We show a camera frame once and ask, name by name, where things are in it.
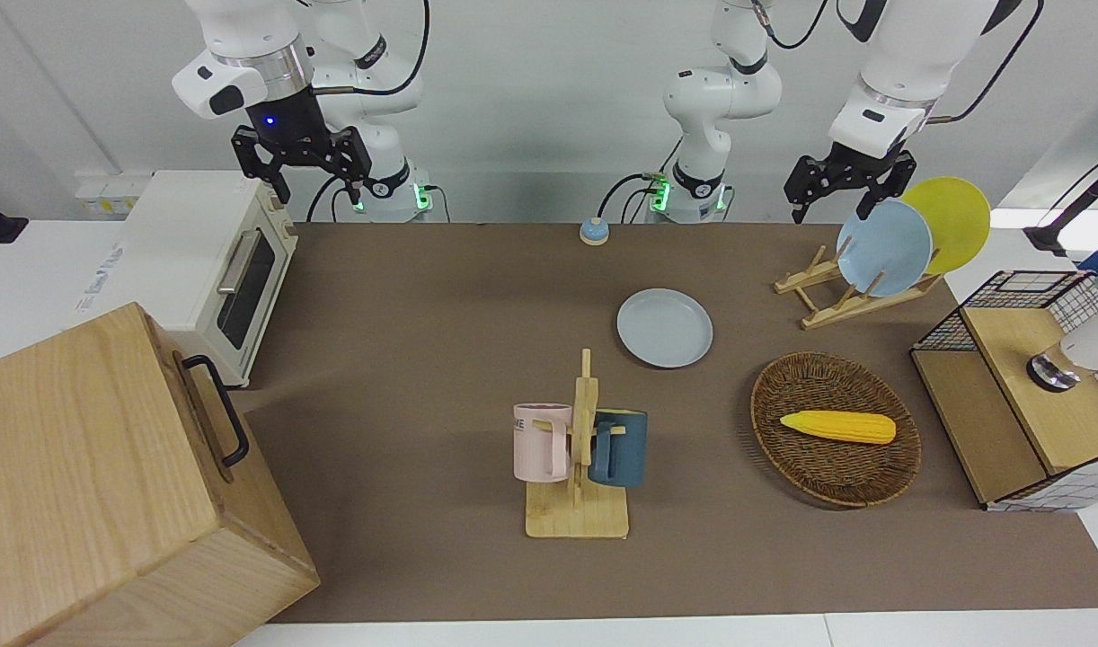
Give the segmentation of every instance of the woven tray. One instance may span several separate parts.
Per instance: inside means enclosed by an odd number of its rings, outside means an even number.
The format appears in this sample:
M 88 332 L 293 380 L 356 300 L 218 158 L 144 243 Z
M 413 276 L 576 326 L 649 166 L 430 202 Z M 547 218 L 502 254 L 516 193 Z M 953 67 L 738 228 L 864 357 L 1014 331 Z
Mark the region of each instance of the woven tray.
M 893 389 L 867 368 L 825 353 L 793 353 L 765 366 L 753 386 L 753 431 L 776 471 L 817 499 L 849 507 L 903 494 L 920 468 L 920 437 Z M 888 445 L 811 437 L 780 423 L 805 409 L 882 413 L 897 422 Z

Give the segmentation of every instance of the yellow plate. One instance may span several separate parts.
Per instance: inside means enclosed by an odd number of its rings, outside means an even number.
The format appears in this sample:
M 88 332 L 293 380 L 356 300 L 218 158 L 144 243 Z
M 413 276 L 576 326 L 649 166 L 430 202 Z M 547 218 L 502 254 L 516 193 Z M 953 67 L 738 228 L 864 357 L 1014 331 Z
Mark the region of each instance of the yellow plate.
M 988 199 L 968 180 L 960 177 L 932 177 L 905 191 L 901 201 L 918 210 L 932 233 L 932 246 L 939 249 L 929 275 L 959 269 L 981 254 L 988 239 Z

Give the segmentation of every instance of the blue mug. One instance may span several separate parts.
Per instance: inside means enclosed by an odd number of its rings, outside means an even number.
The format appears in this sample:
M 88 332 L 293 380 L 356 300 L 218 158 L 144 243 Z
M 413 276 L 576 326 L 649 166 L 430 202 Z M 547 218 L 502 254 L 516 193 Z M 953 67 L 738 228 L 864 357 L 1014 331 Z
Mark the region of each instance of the blue mug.
M 638 487 L 645 480 L 649 415 L 628 409 L 597 409 L 590 480 L 607 487 Z M 621 427 L 625 433 L 614 433 Z

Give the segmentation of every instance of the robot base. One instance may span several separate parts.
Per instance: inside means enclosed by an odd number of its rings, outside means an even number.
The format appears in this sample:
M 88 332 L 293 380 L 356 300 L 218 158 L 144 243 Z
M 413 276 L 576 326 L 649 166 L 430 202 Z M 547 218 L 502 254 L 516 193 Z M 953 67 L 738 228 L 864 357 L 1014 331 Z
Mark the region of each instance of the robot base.
M 725 220 L 725 211 L 729 205 L 725 201 L 725 192 L 729 187 L 721 185 L 713 196 L 705 200 L 694 200 L 692 196 L 680 196 L 677 190 L 671 190 L 663 210 L 657 209 L 656 202 L 649 210 L 656 213 L 656 222 L 675 222 L 677 225 L 699 225 L 702 222 Z
M 337 222 L 421 222 L 423 214 L 433 209 L 433 201 L 424 189 L 429 174 L 416 167 L 392 196 L 379 198 L 372 191 L 361 191 L 360 209 L 347 205 L 337 208 Z

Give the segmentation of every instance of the oven door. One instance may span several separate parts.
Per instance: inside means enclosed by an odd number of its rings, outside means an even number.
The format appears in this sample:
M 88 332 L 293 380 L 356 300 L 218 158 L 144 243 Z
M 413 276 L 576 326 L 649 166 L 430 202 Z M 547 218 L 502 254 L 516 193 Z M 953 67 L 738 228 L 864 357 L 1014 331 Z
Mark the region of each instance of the oven door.
M 217 282 L 215 312 L 206 338 L 236 368 L 234 382 L 245 383 L 261 334 L 269 322 L 279 287 L 290 263 L 277 230 L 261 209 L 246 219 L 225 274 Z

